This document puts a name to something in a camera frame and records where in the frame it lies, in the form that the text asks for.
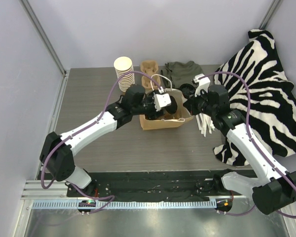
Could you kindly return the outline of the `brown paper bag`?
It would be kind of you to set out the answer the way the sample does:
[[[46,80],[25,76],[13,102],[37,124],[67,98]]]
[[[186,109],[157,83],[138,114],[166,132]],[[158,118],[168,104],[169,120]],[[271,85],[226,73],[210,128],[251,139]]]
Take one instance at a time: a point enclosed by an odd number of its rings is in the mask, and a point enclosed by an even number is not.
[[[148,117],[145,115],[140,115],[139,119],[142,129],[155,130],[165,128],[177,128],[184,123],[191,121],[193,119],[193,116],[183,106],[183,103],[186,101],[186,99],[184,98],[182,92],[178,89],[174,89],[173,84],[165,76],[162,76],[160,74],[153,74],[151,77],[157,77],[158,82],[160,82],[160,77],[162,77],[170,83],[170,87],[165,88],[165,91],[171,96],[171,98],[174,98],[176,103],[172,103],[171,105],[177,104],[177,110],[174,114],[170,114],[169,112],[165,111],[165,115],[153,120],[148,119]]]

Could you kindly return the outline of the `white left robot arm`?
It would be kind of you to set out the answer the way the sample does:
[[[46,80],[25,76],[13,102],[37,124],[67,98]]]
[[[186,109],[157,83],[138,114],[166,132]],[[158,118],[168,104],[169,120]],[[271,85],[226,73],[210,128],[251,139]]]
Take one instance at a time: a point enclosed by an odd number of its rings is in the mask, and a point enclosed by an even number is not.
[[[130,86],[118,101],[106,105],[98,116],[85,124],[60,135],[49,133],[39,157],[43,169],[50,172],[53,180],[70,183],[84,197],[94,195],[96,181],[87,171],[75,165],[77,153],[99,137],[129,123],[133,116],[155,118],[164,115],[165,108],[170,104],[170,96],[164,89],[146,94],[143,86]]]

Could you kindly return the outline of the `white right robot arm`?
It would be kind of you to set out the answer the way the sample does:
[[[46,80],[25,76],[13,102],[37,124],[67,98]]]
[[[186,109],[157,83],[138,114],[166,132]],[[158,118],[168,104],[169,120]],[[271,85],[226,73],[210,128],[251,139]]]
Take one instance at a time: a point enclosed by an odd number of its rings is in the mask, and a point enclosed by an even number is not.
[[[213,84],[204,90],[185,84],[180,89],[186,99],[184,107],[192,115],[208,115],[256,174],[255,178],[249,178],[230,169],[223,170],[213,177],[215,193],[234,191],[251,198],[265,215],[296,201],[296,171],[289,172],[256,139],[242,113],[230,108],[229,94],[223,85]]]

